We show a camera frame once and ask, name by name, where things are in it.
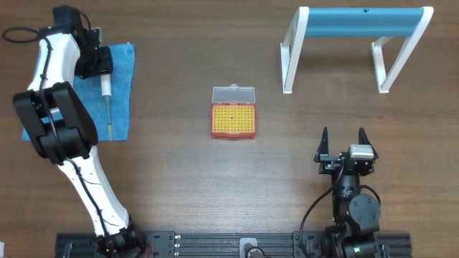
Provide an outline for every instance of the blue mat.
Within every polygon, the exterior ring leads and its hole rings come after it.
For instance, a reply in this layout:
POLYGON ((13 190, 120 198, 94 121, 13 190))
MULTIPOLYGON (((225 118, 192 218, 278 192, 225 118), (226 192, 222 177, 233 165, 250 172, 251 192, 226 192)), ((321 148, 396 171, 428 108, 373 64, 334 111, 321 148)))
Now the blue mat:
MULTIPOLYGON (((127 140, 129 133, 129 100, 131 82, 136 62, 136 51, 132 44, 109 46, 113 58, 113 73, 110 76, 112 85, 112 140, 127 140)), ((75 77, 73 88, 94 120, 99 140, 110 140, 108 119, 100 88, 100 77, 81 80, 75 77)), ((55 120, 62 119, 60 113, 53 115, 55 120)), ((27 132, 22 133, 22 140, 30 140, 27 132)))

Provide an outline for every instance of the wooden table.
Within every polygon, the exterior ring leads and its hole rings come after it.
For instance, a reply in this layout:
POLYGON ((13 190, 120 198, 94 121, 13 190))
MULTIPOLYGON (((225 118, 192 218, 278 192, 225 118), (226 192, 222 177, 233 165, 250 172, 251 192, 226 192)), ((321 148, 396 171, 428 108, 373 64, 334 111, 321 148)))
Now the wooden table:
MULTIPOLYGON (((61 1, 0 2, 0 29, 52 24, 61 1)), ((455 257, 459 243, 457 1, 75 1, 105 44, 136 46, 127 142, 99 143, 120 202, 142 229, 292 232, 330 186, 313 162, 328 126, 332 154, 365 127, 380 159, 362 182, 382 198, 382 230, 410 232, 416 257, 455 257), (379 95, 373 39, 308 39, 292 95, 279 44, 300 5, 420 7, 435 13, 389 94, 379 95), (255 140, 212 140, 212 87, 256 87, 255 140)), ((391 64, 402 40, 384 49, 391 64)), ((72 184, 32 145, 11 106, 37 44, 0 41, 0 241, 8 257, 51 257, 57 232, 92 232, 72 184)), ((332 224, 331 198, 307 230, 332 224)))

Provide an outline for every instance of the white stand leg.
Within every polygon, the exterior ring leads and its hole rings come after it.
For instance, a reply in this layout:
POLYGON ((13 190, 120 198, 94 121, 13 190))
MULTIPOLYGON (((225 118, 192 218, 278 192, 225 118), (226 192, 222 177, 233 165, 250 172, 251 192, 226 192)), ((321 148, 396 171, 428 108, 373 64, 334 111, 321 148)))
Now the white stand leg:
POLYGON ((382 45, 388 42, 391 37, 381 37, 376 42, 372 43, 374 70, 376 72, 376 79, 378 83, 379 93, 388 93, 392 83, 397 78, 400 70, 407 61, 413 49, 416 47, 417 42, 424 33, 425 28, 429 24, 430 18, 432 18, 433 8, 423 7, 424 14, 421 20, 417 24, 415 31, 411 37, 406 38, 403 42, 402 49, 400 50, 394 65, 392 66, 389 74, 386 76, 386 69, 384 68, 384 59, 382 57, 382 45))
MULTIPOLYGON (((127 229, 129 222, 128 211, 120 204, 115 194, 113 193, 110 184, 108 183, 103 169, 100 166, 98 149, 93 146, 90 151, 90 157, 83 159, 82 157, 72 159, 80 167, 80 172, 85 180, 88 191, 93 196, 99 209, 102 211, 102 217, 105 220, 105 227, 110 235, 117 234, 120 229, 127 229)), ((93 220, 95 234, 97 236, 103 236, 104 232, 100 224, 99 216, 95 210, 95 207, 85 190, 82 187, 80 179, 75 172, 70 162, 64 161, 63 166, 59 166, 59 169, 67 175, 73 186, 80 195, 81 200, 86 206, 91 219, 93 220)))
POLYGON ((280 43, 280 61, 282 66, 282 89, 284 94, 291 94, 296 67, 300 59, 301 47, 306 35, 309 8, 300 7, 295 13, 287 34, 280 43))

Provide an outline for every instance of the yellow pipette tip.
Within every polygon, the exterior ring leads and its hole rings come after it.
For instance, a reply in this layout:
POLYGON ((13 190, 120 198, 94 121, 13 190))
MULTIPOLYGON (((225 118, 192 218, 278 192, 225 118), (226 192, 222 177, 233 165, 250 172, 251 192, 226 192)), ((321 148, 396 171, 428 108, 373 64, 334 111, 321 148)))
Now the yellow pipette tip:
POLYGON ((108 124, 108 133, 110 133, 110 141, 112 141, 112 124, 108 124))

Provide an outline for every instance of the transparent lid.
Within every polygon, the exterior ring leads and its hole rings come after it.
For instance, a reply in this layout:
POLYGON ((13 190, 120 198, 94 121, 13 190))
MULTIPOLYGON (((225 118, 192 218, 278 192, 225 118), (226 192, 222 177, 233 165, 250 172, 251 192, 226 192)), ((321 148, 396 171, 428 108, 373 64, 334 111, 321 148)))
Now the transparent lid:
POLYGON ((236 84, 231 84, 228 87, 214 87, 212 103, 255 104, 255 88, 239 87, 236 84))

